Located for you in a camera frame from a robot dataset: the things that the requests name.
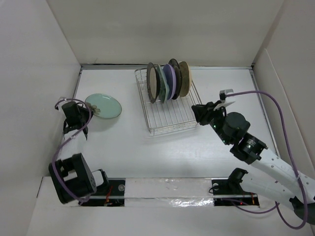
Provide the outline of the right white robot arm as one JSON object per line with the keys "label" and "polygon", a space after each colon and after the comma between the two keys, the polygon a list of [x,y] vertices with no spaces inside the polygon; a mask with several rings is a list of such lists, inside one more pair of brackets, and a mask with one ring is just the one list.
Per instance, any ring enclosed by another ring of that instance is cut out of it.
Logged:
{"label": "right white robot arm", "polygon": [[293,167],[272,152],[265,143],[248,133],[250,123],[238,112],[227,113],[225,107],[209,102],[193,105],[196,122],[210,125],[230,152],[238,160],[263,171],[273,178],[266,182],[248,171],[236,168],[228,177],[226,186],[233,194],[252,192],[263,195],[292,210],[300,219],[315,223],[315,181],[296,174]]}

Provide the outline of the brown rim cream bowl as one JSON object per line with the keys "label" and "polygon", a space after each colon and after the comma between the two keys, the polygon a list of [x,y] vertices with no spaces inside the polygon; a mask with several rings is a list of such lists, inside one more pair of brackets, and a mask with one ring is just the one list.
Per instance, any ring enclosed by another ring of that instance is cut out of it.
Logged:
{"label": "brown rim cream bowl", "polygon": [[150,102],[154,104],[160,92],[160,78],[152,62],[148,63],[147,66],[146,82]]}

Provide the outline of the purple plastic plate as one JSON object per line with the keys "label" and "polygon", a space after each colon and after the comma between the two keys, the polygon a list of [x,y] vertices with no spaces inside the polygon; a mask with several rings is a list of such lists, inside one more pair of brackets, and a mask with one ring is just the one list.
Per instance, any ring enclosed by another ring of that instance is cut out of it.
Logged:
{"label": "purple plastic plate", "polygon": [[170,100],[173,98],[176,91],[176,82],[177,82],[176,74],[175,74],[174,68],[169,64],[166,64],[163,67],[163,71],[167,80],[167,84],[169,86],[169,93],[168,93],[167,99]]}

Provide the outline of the light green rectangular dish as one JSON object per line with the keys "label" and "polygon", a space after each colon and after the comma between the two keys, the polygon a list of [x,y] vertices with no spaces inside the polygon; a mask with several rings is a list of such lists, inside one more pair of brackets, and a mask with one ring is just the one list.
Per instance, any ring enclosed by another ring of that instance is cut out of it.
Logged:
{"label": "light green rectangular dish", "polygon": [[157,71],[158,71],[159,78],[160,78],[159,97],[160,97],[161,103],[165,103],[167,101],[167,97],[169,94],[169,86],[167,83],[167,79],[166,79],[164,70],[162,69],[162,67],[160,65],[157,66]]}

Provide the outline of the dark striped rim plate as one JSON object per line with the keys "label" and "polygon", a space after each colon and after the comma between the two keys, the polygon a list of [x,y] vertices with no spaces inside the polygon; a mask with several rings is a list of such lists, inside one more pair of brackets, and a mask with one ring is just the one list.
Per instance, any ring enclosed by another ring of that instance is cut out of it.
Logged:
{"label": "dark striped rim plate", "polygon": [[180,70],[180,66],[177,62],[176,59],[171,59],[169,62],[168,62],[169,65],[171,65],[175,71],[175,76],[176,76],[176,89],[175,89],[175,93],[172,97],[173,100],[176,100],[180,94],[180,90],[181,90],[181,87],[182,87],[182,73],[181,73],[181,70]]}

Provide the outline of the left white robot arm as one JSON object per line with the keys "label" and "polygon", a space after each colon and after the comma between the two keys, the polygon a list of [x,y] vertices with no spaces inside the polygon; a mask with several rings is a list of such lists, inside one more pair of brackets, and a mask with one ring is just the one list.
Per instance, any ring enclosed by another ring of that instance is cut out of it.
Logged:
{"label": "left white robot arm", "polygon": [[78,201],[86,203],[93,194],[104,195],[109,191],[110,183],[102,169],[92,172],[82,153],[71,154],[61,158],[59,154],[75,138],[88,138],[88,124],[94,112],[78,99],[63,99],[55,105],[55,109],[63,112],[64,141],[60,144],[48,166],[57,197],[62,204]]}

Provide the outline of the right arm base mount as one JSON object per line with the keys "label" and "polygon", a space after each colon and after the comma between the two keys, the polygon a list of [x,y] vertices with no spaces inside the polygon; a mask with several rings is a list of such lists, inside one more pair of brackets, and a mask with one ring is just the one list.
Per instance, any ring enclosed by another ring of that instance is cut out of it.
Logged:
{"label": "right arm base mount", "polygon": [[212,186],[209,193],[213,195],[214,206],[259,206],[258,196],[254,193],[233,190],[228,186],[227,178],[215,178],[211,180]]}

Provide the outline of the clear glass plate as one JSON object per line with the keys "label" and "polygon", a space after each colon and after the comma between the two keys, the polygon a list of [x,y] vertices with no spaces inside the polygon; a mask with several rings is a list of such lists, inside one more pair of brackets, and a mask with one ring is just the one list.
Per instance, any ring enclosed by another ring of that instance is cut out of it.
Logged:
{"label": "clear glass plate", "polygon": [[94,93],[85,99],[85,103],[91,108],[94,115],[99,118],[116,118],[122,112],[121,104],[107,94]]}

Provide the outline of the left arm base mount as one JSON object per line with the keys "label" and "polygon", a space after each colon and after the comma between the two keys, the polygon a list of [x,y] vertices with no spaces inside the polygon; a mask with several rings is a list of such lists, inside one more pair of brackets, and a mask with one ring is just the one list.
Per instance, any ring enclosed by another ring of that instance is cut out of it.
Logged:
{"label": "left arm base mount", "polygon": [[125,178],[110,178],[109,186],[97,188],[89,200],[82,203],[82,207],[124,207],[125,206]]}

